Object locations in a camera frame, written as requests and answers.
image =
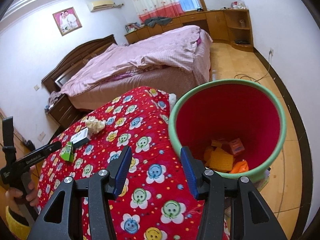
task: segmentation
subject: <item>silver bolt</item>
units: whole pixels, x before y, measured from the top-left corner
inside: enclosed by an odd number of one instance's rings
[[[98,172],[98,174],[99,174],[100,176],[105,176],[105,175],[108,174],[108,171],[107,171],[107,170],[101,170],[101,171]]]
[[[213,170],[205,170],[204,174],[207,176],[212,176],[214,174]]]
[[[66,177],[63,181],[64,183],[70,183],[72,181],[72,177]]]
[[[248,179],[247,177],[245,177],[245,176],[242,176],[242,177],[240,178],[240,180],[241,180],[243,183],[248,183],[248,182],[249,182],[249,179]]]

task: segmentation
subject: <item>headboard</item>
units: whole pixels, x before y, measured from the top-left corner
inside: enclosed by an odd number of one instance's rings
[[[46,89],[52,93],[60,91],[61,87],[81,68],[83,68],[90,59],[102,54],[116,40],[112,35],[103,39],[88,41],[79,45],[69,52],[41,81]]]

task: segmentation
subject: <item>bucket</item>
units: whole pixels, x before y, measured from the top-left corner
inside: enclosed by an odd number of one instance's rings
[[[279,155],[286,135],[284,110],[276,96],[262,85],[241,79],[224,79],[200,85],[186,93],[174,106],[169,118],[169,137],[180,157],[188,146],[196,159],[203,160],[211,139],[232,141],[240,138],[249,171],[222,173],[252,182],[264,178],[265,170]]]

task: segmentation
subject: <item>crumpled tissue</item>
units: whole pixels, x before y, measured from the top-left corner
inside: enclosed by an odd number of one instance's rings
[[[94,134],[99,133],[106,126],[104,121],[100,121],[94,116],[90,116],[87,120],[85,120],[85,125],[89,131],[93,132]]]

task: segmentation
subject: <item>green snack wrapper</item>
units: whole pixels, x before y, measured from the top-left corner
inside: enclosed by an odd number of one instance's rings
[[[67,142],[66,146],[62,148],[60,157],[67,162],[73,162],[73,143]]]

